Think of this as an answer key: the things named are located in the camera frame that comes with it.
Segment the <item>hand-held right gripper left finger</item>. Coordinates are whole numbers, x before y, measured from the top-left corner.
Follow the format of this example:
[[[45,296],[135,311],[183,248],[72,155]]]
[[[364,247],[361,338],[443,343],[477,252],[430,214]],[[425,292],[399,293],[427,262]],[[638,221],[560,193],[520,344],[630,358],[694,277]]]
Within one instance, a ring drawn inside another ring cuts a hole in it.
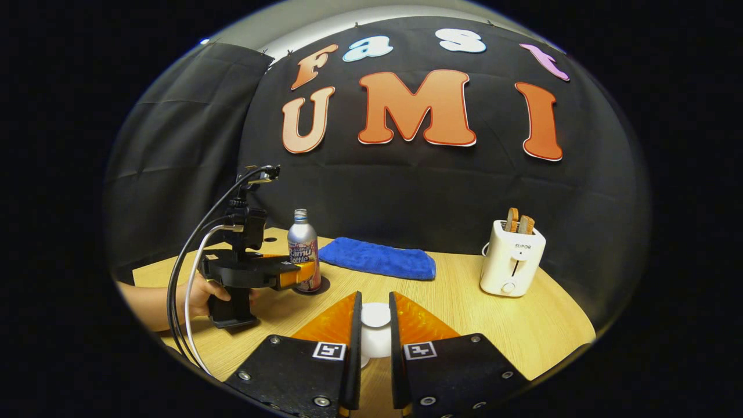
[[[292,336],[270,335],[226,379],[295,417],[350,417],[360,405],[363,296],[353,292]]]

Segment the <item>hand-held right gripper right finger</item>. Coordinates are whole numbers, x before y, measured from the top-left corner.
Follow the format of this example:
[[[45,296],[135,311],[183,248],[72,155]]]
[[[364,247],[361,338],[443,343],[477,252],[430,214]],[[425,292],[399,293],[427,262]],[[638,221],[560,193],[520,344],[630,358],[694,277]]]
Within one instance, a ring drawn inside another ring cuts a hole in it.
[[[403,417],[474,417],[530,381],[481,333],[462,335],[390,292],[392,405]]]

